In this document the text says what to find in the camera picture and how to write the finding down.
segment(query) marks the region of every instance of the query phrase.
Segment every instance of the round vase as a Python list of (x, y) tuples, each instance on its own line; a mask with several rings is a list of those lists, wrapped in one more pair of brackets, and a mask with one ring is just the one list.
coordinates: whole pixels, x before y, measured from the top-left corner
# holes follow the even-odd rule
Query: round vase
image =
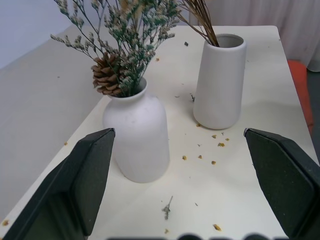
[(169, 165), (167, 116), (159, 99), (147, 93), (144, 78), (139, 88), (134, 96), (110, 96), (103, 126), (115, 129), (112, 156), (124, 176), (148, 183), (160, 178)]

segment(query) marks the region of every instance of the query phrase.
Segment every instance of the tall cylindrical vase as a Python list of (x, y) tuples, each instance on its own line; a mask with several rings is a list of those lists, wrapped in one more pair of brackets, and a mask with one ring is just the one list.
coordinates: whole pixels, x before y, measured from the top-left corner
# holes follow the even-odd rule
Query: tall cylindrical vase
[(210, 129), (234, 125), (241, 113), (247, 44), (234, 34), (219, 34), (220, 47), (204, 42), (193, 115)]

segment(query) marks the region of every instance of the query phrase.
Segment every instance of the pine cone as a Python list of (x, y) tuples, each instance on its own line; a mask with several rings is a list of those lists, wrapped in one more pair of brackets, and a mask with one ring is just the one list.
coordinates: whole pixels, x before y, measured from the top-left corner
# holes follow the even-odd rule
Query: pine cone
[(108, 53), (103, 54), (103, 58), (96, 57), (94, 61), (97, 65), (93, 65), (91, 69), (93, 70), (93, 86), (97, 88), (99, 93), (103, 95), (110, 95), (117, 97), (123, 91), (119, 88), (118, 79), (119, 66), (117, 66), (117, 56), (111, 54), (108, 57)]

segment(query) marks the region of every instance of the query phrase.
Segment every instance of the white wall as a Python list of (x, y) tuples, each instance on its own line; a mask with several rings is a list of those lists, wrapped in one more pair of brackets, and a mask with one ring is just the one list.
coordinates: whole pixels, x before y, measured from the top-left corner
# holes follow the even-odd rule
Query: white wall
[[(89, 19), (97, 23), (91, 1), (85, 2)], [(46, 42), (50, 34), (58, 34), (70, 25), (54, 0), (1, 0), (0, 69)]]

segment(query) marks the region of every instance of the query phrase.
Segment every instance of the white table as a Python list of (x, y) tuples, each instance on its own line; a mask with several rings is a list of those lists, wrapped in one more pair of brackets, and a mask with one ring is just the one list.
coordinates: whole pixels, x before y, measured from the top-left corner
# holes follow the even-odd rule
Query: white table
[[(159, 47), (156, 54), (159, 61), (154, 58), (145, 73), (148, 91), (157, 95), (166, 108), (170, 166), (159, 180), (140, 184), (126, 179), (112, 160), (90, 240), (109, 237), (174, 239), (184, 233), (194, 233), (203, 239), (241, 239), (252, 232), (269, 238), (285, 236), (260, 189), (243, 137), (248, 127), (278, 133), (296, 141), (318, 162), (278, 30), (274, 26), (218, 26), (214, 29), (216, 33), (237, 34), (247, 41), (240, 120), (222, 131), (196, 127), (190, 93), (195, 93), (204, 40), (188, 26), (176, 27), (176, 36)], [(70, 153), (76, 142), (103, 128), (102, 113), (109, 101), (108, 97), (101, 99), (68, 140), (68, 145), (58, 152), (12, 209), (6, 218), (9, 225), (0, 226), (0, 237), (46, 175)], [(218, 147), (219, 142), (226, 146)], [(182, 160), (183, 155), (187, 156), (186, 161)], [(171, 196), (171, 212), (166, 221), (161, 210)], [(222, 232), (216, 231), (213, 224), (218, 224)]]

